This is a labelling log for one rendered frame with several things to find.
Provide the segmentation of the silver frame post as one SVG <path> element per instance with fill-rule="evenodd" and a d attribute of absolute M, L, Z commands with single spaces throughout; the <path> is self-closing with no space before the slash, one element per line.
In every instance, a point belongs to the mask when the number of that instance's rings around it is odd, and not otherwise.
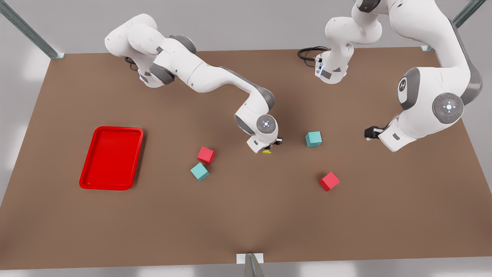
<path fill-rule="evenodd" d="M 265 277 L 261 268 L 264 254 L 236 254 L 236 263 L 244 264 L 244 277 Z"/>
<path fill-rule="evenodd" d="M 456 28 L 461 27 L 479 8 L 488 0 L 435 0 L 444 8 L 460 9 L 453 17 L 453 24 Z"/>
<path fill-rule="evenodd" d="M 0 14 L 10 21 L 10 23 L 30 39 L 50 59 L 62 59 L 65 57 L 64 53 L 55 51 L 5 0 L 0 0 Z"/>

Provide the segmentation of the red cube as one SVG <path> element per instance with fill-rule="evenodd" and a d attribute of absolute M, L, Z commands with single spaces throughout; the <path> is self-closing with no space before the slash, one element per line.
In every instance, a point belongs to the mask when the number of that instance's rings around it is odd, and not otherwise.
<path fill-rule="evenodd" d="M 338 177 L 334 174 L 334 172 L 328 173 L 326 176 L 321 178 L 319 180 L 320 186 L 325 190 L 325 191 L 330 191 L 333 189 L 337 184 L 339 184 L 340 180 Z"/>
<path fill-rule="evenodd" d="M 197 159 L 202 163 L 211 165 L 211 163 L 214 161 L 215 156 L 216 153 L 213 150 L 208 149 L 206 147 L 201 147 Z"/>

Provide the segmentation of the red plastic tray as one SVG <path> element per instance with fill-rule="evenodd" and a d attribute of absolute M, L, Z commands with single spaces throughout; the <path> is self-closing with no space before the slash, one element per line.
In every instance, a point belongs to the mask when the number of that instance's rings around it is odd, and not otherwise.
<path fill-rule="evenodd" d="M 136 127 L 100 126 L 94 131 L 79 186 L 128 190 L 133 186 L 144 132 Z"/>

